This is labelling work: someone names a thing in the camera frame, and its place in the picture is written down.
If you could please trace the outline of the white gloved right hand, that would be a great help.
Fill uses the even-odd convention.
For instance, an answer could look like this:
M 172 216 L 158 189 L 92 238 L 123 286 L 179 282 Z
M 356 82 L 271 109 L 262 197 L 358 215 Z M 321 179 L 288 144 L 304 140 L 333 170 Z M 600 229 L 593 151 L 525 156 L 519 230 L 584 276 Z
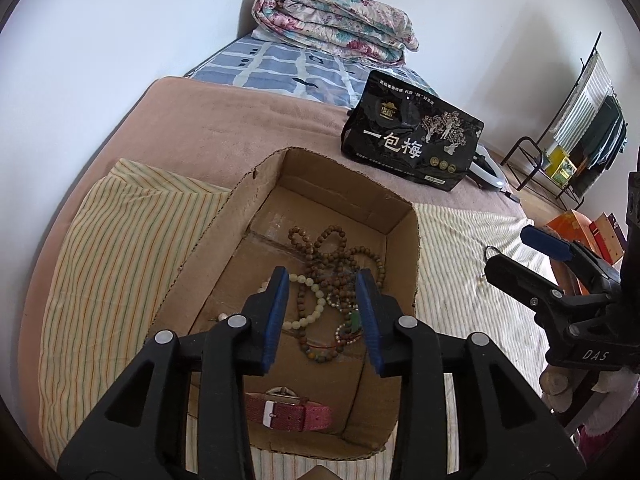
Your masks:
M 590 437 L 612 430 L 634 404 L 639 375 L 548 365 L 539 377 L 542 400 L 568 434 L 582 427 Z

